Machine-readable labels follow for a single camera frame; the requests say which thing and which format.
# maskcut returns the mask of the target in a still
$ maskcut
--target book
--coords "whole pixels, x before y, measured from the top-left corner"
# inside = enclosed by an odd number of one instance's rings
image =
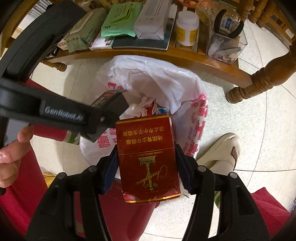
[[[127,204],[166,201],[180,196],[169,115],[116,122],[117,149]]]
[[[96,36],[96,38],[90,44],[89,49],[92,51],[97,49],[111,49],[113,41],[114,41],[114,37],[102,38],[101,31],[100,31]]]
[[[115,37],[112,44],[113,49],[121,48],[141,48],[141,49],[154,49],[166,51],[169,46],[170,37],[173,31],[175,19],[177,14],[177,6],[172,5],[170,9],[168,24],[165,30],[164,40],[154,39],[137,39],[137,37],[119,36]]]

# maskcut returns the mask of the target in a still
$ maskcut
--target person's hand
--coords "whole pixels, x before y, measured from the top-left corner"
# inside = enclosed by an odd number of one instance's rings
[[[0,149],[0,187],[9,187],[16,180],[21,158],[31,149],[33,134],[34,126],[27,126],[18,133],[17,141]]]

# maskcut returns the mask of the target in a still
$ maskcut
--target plastic bag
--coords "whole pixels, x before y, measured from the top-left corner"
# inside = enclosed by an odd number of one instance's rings
[[[196,157],[208,105],[206,91],[195,73],[154,58],[116,56],[100,67],[83,102],[91,104],[114,89],[128,90],[124,94],[129,104],[140,104],[146,96],[168,108],[175,124],[176,143],[186,155]],[[125,118],[130,116],[123,113],[120,119]],[[116,142],[116,130],[108,129],[95,143],[81,137],[80,149],[89,164],[96,165],[111,153]]]

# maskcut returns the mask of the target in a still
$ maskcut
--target red cigarette pack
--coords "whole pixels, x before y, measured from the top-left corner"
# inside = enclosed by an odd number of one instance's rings
[[[155,115],[117,121],[117,149],[126,203],[180,196],[171,120]]]

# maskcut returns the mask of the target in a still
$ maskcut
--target tile floor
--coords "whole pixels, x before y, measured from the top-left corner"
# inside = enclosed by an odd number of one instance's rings
[[[239,66],[252,74],[288,49],[267,29],[246,22],[248,46],[240,55]],[[82,101],[98,67],[108,59],[86,59],[69,63],[61,73],[39,64],[32,79],[44,87],[77,101]],[[197,72],[203,79],[209,98],[209,114],[199,156],[223,134],[240,136],[243,148],[236,172],[250,192],[261,187],[288,210],[296,197],[296,75],[286,83],[238,104],[229,104],[225,92],[233,85],[219,78]],[[34,137],[33,148],[39,164],[54,173],[74,174],[88,164],[78,146]],[[194,196],[162,202],[155,209],[140,241],[181,240],[189,221]],[[218,209],[214,208],[210,236],[215,234]]]

